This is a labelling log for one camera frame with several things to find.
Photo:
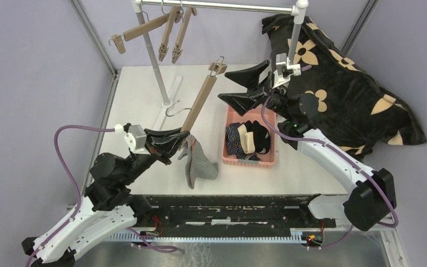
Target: floral blanket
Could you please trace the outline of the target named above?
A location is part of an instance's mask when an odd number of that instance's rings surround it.
[[[271,41],[271,58],[288,53],[292,27],[292,16],[262,20],[262,32]],[[354,158],[361,160],[372,153],[378,141],[389,145],[426,143],[409,105],[342,56],[309,17],[302,24],[293,62],[312,67],[291,78],[287,94],[312,93],[318,97],[320,115],[314,126]]]

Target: plastic basket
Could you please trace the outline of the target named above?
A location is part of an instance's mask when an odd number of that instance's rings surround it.
[[[256,168],[263,168],[263,169],[269,169],[274,164],[276,164],[276,140],[274,133],[266,126],[266,124],[263,122],[261,117],[261,108],[262,105],[255,108],[254,110],[250,110],[247,114],[244,116],[238,115],[230,106],[228,107],[227,112],[227,119],[225,122],[225,127],[230,125],[234,122],[243,123],[246,121],[258,121],[261,125],[266,127],[269,130],[269,135],[271,136],[271,149],[269,149],[269,152],[266,154],[258,154],[256,155],[261,159],[261,161],[254,161],[254,160],[239,160],[236,158],[236,155],[228,155],[227,148],[226,148],[226,136],[224,131],[224,149],[222,152],[222,159],[224,161],[224,164],[229,165],[240,165],[240,166],[247,166],[247,167],[256,167]],[[276,114],[273,111],[270,111],[266,109],[266,112],[264,113],[267,121],[271,125],[276,125]]]

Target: gray floor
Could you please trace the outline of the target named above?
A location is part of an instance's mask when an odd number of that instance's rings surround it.
[[[326,232],[325,243],[331,243],[341,235],[342,233]],[[104,242],[80,259],[76,267],[390,266],[378,232],[355,232],[334,248],[310,252],[297,244],[169,243],[169,245],[183,251],[162,254],[147,249],[135,249],[124,243]]]

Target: gray wall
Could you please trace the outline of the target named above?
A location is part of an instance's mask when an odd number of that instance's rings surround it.
[[[292,6],[295,0],[231,0],[224,2],[259,4],[269,6]],[[366,0],[310,0],[307,15],[330,36],[340,47],[348,31],[356,20]],[[123,66],[149,66],[143,38],[125,43],[127,52],[119,54],[115,46],[109,46],[108,40],[116,33],[138,26],[138,20],[130,0],[82,0],[89,18],[106,46],[117,68]],[[162,15],[161,7],[143,8],[150,19]],[[257,63],[270,55],[269,40],[261,34],[261,19],[272,14],[225,11],[217,9],[199,9],[197,17],[192,17],[182,48],[183,55],[178,65],[210,64],[219,55],[225,56],[228,64]],[[171,64],[172,49],[181,23],[175,24],[171,36],[168,54],[163,65]],[[156,54],[161,43],[165,27],[150,33]]]
[[[110,79],[69,1],[0,1],[0,267],[23,266],[21,241],[76,201],[53,148],[58,127],[97,126]],[[95,136],[64,132],[79,182]]]
[[[427,1],[382,0],[349,57],[415,111],[427,134]],[[379,145],[367,162],[395,177],[398,233],[410,266],[427,266],[427,144]]]

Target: clothing rack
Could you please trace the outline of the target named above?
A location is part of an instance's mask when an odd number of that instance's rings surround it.
[[[290,14],[294,16],[294,27],[292,30],[291,44],[289,48],[288,58],[294,58],[297,42],[299,40],[299,33],[302,23],[304,22],[305,12],[309,5],[308,0],[297,0],[296,4],[291,7],[271,7],[271,6],[254,6],[249,4],[233,4],[233,3],[213,3],[213,2],[195,2],[195,1],[180,1],[180,0],[131,0],[133,9],[137,15],[137,19],[140,25],[145,23],[143,16],[142,5],[156,5],[156,6],[177,6],[177,7],[193,7],[193,8],[214,8],[214,9],[228,9],[237,11],[251,11],[251,12],[267,12],[267,13],[279,13],[279,14]],[[176,76],[173,84],[171,85],[170,91],[166,91],[166,87],[161,76],[160,67],[158,60],[151,43],[150,34],[143,34],[145,40],[146,49],[150,57],[151,66],[155,72],[156,81],[160,89],[163,101],[161,103],[161,111],[158,118],[153,126],[153,130],[160,130],[166,120],[166,110],[174,102],[177,91],[181,86],[182,76]]]

